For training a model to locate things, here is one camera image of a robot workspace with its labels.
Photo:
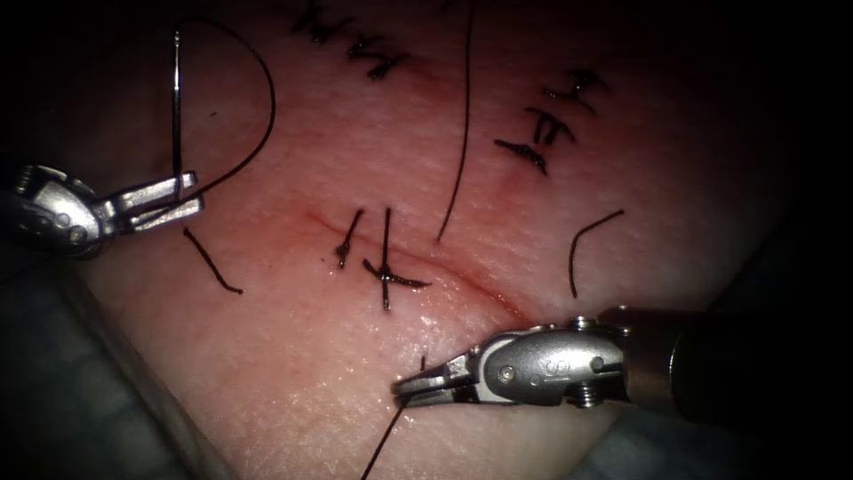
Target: metal screw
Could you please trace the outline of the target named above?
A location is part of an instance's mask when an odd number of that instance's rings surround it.
[[[68,231],[68,240],[70,240],[72,244],[79,244],[85,239],[86,239],[86,229],[83,227],[80,227],[79,225],[74,225]]]
[[[509,383],[510,381],[515,380],[515,368],[509,365],[504,365],[500,367],[500,371],[498,372],[498,378],[500,378],[500,381],[504,383]]]
[[[596,325],[595,319],[589,318],[587,316],[576,316],[576,317],[572,318],[571,320],[569,320],[569,322],[566,323],[566,326],[568,326],[569,328],[574,329],[578,332],[588,330],[592,327],[595,327],[595,325]]]
[[[598,373],[598,371],[604,368],[604,359],[600,356],[594,357],[593,361],[589,363],[589,368],[593,369],[593,372]]]
[[[71,224],[71,217],[67,213],[60,213],[56,216],[56,224],[65,228]]]

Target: black suture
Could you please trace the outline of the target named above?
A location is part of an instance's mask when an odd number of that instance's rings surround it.
[[[578,239],[580,238],[580,236],[584,235],[589,230],[592,230],[593,228],[598,227],[602,223],[608,220],[612,220],[623,214],[625,214],[625,211],[619,209],[618,211],[613,212],[600,220],[596,220],[593,223],[590,223],[589,225],[580,229],[577,234],[575,234],[575,237],[571,239],[571,248],[569,248],[569,287],[571,288],[572,298],[576,299],[578,297],[578,290],[575,288],[575,250],[578,248]]]
[[[604,90],[609,90],[610,87],[604,83],[602,78],[596,75],[592,70],[588,68],[570,68],[566,70],[566,75],[573,76],[578,81],[575,85],[575,90],[582,90],[587,88],[589,85],[597,84],[601,86]]]
[[[598,115],[598,113],[595,112],[595,108],[593,108],[590,104],[586,103],[585,101],[583,101],[579,98],[577,90],[572,90],[569,93],[561,93],[561,92],[554,92],[553,90],[549,89],[548,87],[542,87],[542,93],[544,93],[545,95],[547,95],[551,98],[554,98],[554,99],[573,100],[573,101],[577,102],[579,105],[581,105],[582,107],[589,110],[589,113],[591,113],[593,115]]]
[[[267,86],[269,87],[269,121],[267,122],[267,129],[264,131],[264,134],[261,137],[260,142],[255,147],[255,149],[253,149],[252,152],[250,152],[249,155],[244,158],[244,160],[242,162],[237,164],[234,168],[232,168],[228,172],[225,172],[223,175],[218,177],[216,180],[214,180],[214,181],[208,183],[207,185],[197,189],[191,195],[184,197],[183,200],[169,202],[166,205],[159,205],[157,208],[160,208],[160,206],[165,206],[166,208],[164,208],[162,212],[160,212],[157,215],[154,215],[152,218],[148,219],[148,221],[155,221],[155,220],[163,217],[164,215],[168,214],[172,210],[174,210],[176,208],[180,208],[183,204],[186,204],[187,202],[191,202],[191,201],[201,197],[203,194],[209,192],[213,188],[216,188],[222,182],[230,179],[231,177],[233,177],[237,173],[239,173],[243,168],[246,167],[246,165],[251,163],[251,161],[255,158],[255,156],[258,155],[260,150],[264,148],[264,146],[267,144],[267,140],[269,140],[270,134],[273,131],[273,126],[275,125],[275,110],[276,110],[276,107],[275,107],[275,85],[273,83],[273,76],[269,72],[269,68],[267,67],[267,63],[264,61],[263,58],[261,58],[260,54],[255,50],[255,48],[253,46],[251,46],[251,44],[249,44],[249,42],[247,42],[244,38],[239,36],[234,30],[232,30],[228,27],[225,27],[225,26],[223,26],[223,25],[221,25],[221,24],[219,24],[213,20],[207,20],[204,17],[196,17],[196,16],[183,17],[180,20],[178,20],[178,22],[176,23],[175,30],[177,31],[180,28],[180,25],[182,25],[184,23],[188,23],[190,21],[198,21],[200,23],[204,23],[204,24],[210,25],[214,28],[217,28],[217,29],[225,32],[226,34],[232,36],[235,40],[237,40],[239,43],[243,44],[243,46],[245,46],[249,50],[251,55],[255,58],[255,60],[259,63],[260,67],[263,69],[264,77],[267,79]]]
[[[347,49],[347,57],[352,57],[357,53],[361,53],[363,49],[371,46],[372,44],[382,40],[383,36],[363,36],[362,34],[357,34],[358,40],[353,44],[353,46]]]
[[[382,447],[385,446],[385,442],[388,439],[388,436],[391,435],[391,431],[394,430],[394,426],[397,424],[397,421],[400,419],[400,415],[403,414],[403,409],[406,408],[406,405],[409,404],[409,398],[404,397],[400,402],[400,407],[397,408],[397,412],[394,414],[394,417],[388,423],[388,427],[385,429],[385,433],[382,434],[382,438],[379,440],[379,444],[376,445],[376,449],[373,451],[373,455],[371,456],[371,461],[368,462],[367,468],[364,469],[364,473],[362,473],[361,480],[366,480],[367,476],[371,474],[371,470],[373,469],[373,464],[376,463],[376,459],[379,457],[379,453],[382,452]]]
[[[347,255],[349,254],[349,240],[353,236],[353,232],[355,231],[355,225],[358,224],[358,220],[364,214],[364,209],[360,208],[357,212],[355,212],[355,216],[353,217],[353,222],[349,224],[349,230],[347,231],[347,236],[344,237],[344,241],[335,247],[335,254],[338,255],[339,265],[341,268],[347,263]]]
[[[542,171],[543,175],[548,175],[545,158],[542,156],[542,154],[531,148],[529,145],[525,145],[522,143],[510,143],[508,141],[503,140],[495,140],[495,145],[497,145],[498,147],[506,148],[518,156],[527,158],[534,165],[536,165],[540,171]]]
[[[548,87],[542,87],[542,93],[555,99],[576,101],[577,103],[585,107],[587,110],[589,110],[590,113],[592,113],[593,115],[597,115],[595,113],[595,109],[592,108],[592,106],[580,99],[579,94],[582,90],[585,90],[585,88],[590,85],[597,84],[605,90],[609,90],[609,86],[607,86],[607,84],[605,84],[599,76],[597,76],[591,70],[588,70],[586,68],[572,68],[567,70],[566,74],[575,79],[575,84],[571,87],[571,90],[568,93],[556,92]]]
[[[569,130],[569,126],[556,116],[551,115],[545,110],[540,110],[534,107],[527,107],[524,109],[524,111],[539,115],[539,119],[536,122],[536,131],[533,133],[533,143],[539,144],[539,139],[541,138],[542,134],[542,127],[545,126],[545,123],[548,123],[550,125],[548,133],[545,135],[546,145],[554,144],[554,139],[556,138],[558,132],[565,133],[566,136],[569,137],[569,140],[571,140],[572,142],[575,141],[575,135],[571,132],[571,130]]]
[[[367,77],[370,80],[381,80],[385,78],[385,75],[388,73],[388,70],[390,70],[393,66],[399,63],[400,60],[406,59],[408,57],[408,53],[403,53],[393,58],[385,57],[382,63],[380,63],[375,68],[372,68],[371,71],[367,72]]]
[[[184,171],[183,160],[180,154],[180,30],[175,28],[174,40],[174,87],[171,90],[171,174],[175,181],[174,201],[180,200],[181,184],[180,177]]]
[[[437,242],[442,241],[444,230],[447,228],[447,222],[450,220],[450,214],[453,212],[453,205],[456,203],[456,195],[459,192],[459,184],[462,181],[462,171],[465,170],[465,156],[468,150],[468,124],[471,120],[471,31],[474,26],[474,9],[477,2],[471,1],[471,8],[468,10],[468,24],[465,34],[465,127],[462,133],[462,156],[459,159],[459,171],[456,174],[456,183],[453,185],[453,193],[450,195],[450,204],[447,206],[447,212],[444,214],[442,227],[438,230]]]
[[[321,6],[318,6],[315,0],[308,0],[308,5],[302,15],[299,16],[299,19],[296,20],[296,23],[291,27],[291,32],[296,33],[302,30],[307,24],[314,23],[317,21],[317,14],[323,10]]]
[[[423,372],[427,368],[427,356],[420,356],[420,370]],[[400,413],[403,412],[403,409],[406,408],[406,405],[409,404],[409,398],[405,397],[400,402],[400,408],[397,409],[397,413],[391,419],[391,423],[388,424],[388,427],[385,429],[385,434],[382,436],[382,439],[379,440],[379,444],[376,446],[376,449],[373,450],[373,456],[371,457],[370,463],[367,464],[367,468],[364,470],[362,474],[362,480],[367,478],[367,475],[370,474],[371,469],[373,468],[373,464],[376,463],[376,459],[379,457],[379,452],[382,451],[382,447],[385,446],[385,441],[388,439],[388,436],[391,434],[391,431],[394,429],[394,425],[397,423],[397,420],[400,418]]]
[[[385,209],[385,234],[382,241],[382,264],[379,265],[379,268],[373,267],[367,259],[362,259],[362,265],[364,269],[371,272],[373,276],[375,276],[382,283],[382,308],[385,310],[391,309],[391,301],[388,298],[388,283],[401,284],[405,286],[409,286],[412,288],[423,288],[431,285],[429,282],[423,282],[420,280],[411,280],[409,278],[404,278],[399,275],[395,275],[391,272],[391,268],[388,266],[388,231],[390,230],[391,224],[391,209]]]
[[[329,37],[335,34],[338,30],[342,29],[344,25],[355,20],[353,17],[346,17],[345,19],[339,21],[336,25],[332,25],[330,27],[326,27],[324,25],[320,25],[319,23],[315,23],[308,29],[311,33],[311,41],[317,45],[326,43],[326,40],[329,40]]]
[[[198,250],[198,252],[202,255],[204,261],[207,262],[207,266],[211,268],[211,270],[213,271],[213,275],[215,275],[216,279],[219,280],[219,284],[222,285],[222,288],[228,290],[229,292],[234,292],[243,295],[242,288],[233,287],[225,281],[225,277],[222,276],[222,274],[219,272],[219,269],[216,268],[216,264],[213,263],[211,255],[204,249],[201,242],[199,242],[198,239],[195,238],[195,235],[193,235],[193,233],[190,232],[189,228],[187,227],[184,227],[184,236],[186,238],[189,238],[189,241],[192,242],[193,245],[195,245],[195,249]]]

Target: skin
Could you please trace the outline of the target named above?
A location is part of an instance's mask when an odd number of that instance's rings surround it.
[[[721,18],[494,2],[474,20],[467,164],[437,243],[462,141],[466,4],[444,14],[439,2],[322,5],[323,24],[356,21],[319,47],[289,32],[301,2],[152,4],[133,20],[101,12],[97,31],[45,41],[22,85],[36,100],[15,145],[50,138],[30,151],[109,192],[171,173],[170,30],[181,13],[237,30],[270,67],[270,141],[185,222],[246,293],[216,283],[179,225],[120,238],[77,265],[240,477],[358,477],[394,414],[390,383],[422,355],[437,364],[493,332],[617,304],[706,308],[791,200],[786,117],[769,108],[756,52],[722,38]],[[344,56],[356,32],[386,37],[371,51],[411,57],[372,82],[373,60]],[[230,38],[197,25],[183,37],[183,155],[205,183],[257,144],[268,93]],[[541,94],[568,90],[562,72],[581,67],[610,86],[582,94],[598,116]],[[578,138],[533,146],[547,177],[493,144],[532,146],[537,118],[526,107]],[[386,206],[392,270],[432,282],[418,292],[391,284],[390,311],[361,266],[380,263]],[[358,208],[341,270],[333,249]],[[572,299],[571,238],[620,208],[580,240]],[[408,410],[371,478],[559,477],[617,415]]]

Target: skin surface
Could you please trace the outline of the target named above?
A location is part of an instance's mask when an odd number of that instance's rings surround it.
[[[17,139],[52,139],[35,148],[40,161],[99,192],[167,176],[177,17],[211,16],[266,60],[278,98],[272,137],[185,222],[246,293],[216,283],[179,225],[120,238],[79,265],[241,477],[359,476],[394,414],[390,383],[422,355],[437,364],[495,331],[616,304],[706,308],[791,198],[785,118],[769,108],[757,53],[721,37],[719,18],[493,2],[474,20],[467,164],[437,243],[462,143],[467,4],[322,5],[323,24],[356,21],[321,46],[290,32],[301,2],[100,11],[89,20],[98,28],[46,42]],[[371,51],[411,57],[372,82],[373,60],[344,55],[356,32],[387,38]],[[206,183],[257,144],[268,92],[229,37],[193,25],[183,38],[185,168]],[[598,116],[541,94],[570,86],[566,68],[591,68],[610,86],[582,95]],[[578,138],[534,146],[547,177],[493,145],[532,145],[537,118],[526,107]],[[432,282],[418,292],[391,284],[390,311],[361,266],[380,263],[386,206],[391,269]],[[333,249],[358,208],[341,270]],[[580,240],[572,299],[571,238],[620,208]],[[617,414],[412,409],[371,478],[555,478]]]

